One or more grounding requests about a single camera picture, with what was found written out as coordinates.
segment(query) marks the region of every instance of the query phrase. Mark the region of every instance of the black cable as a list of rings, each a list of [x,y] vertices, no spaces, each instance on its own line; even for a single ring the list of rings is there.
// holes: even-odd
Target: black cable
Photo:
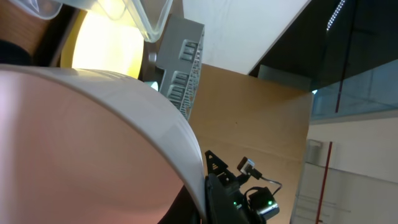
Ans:
[[[267,179],[267,178],[265,178],[265,177],[260,177],[260,178],[263,179],[263,180],[265,180],[265,181],[268,181],[268,182],[270,182],[270,183],[272,183],[272,184],[277,184],[277,185],[279,185],[279,187],[274,191],[274,193],[272,194],[272,196],[274,196],[274,195],[276,194],[276,192],[278,192],[280,189],[282,189],[282,184],[279,183],[278,181],[270,180],[270,179]]]

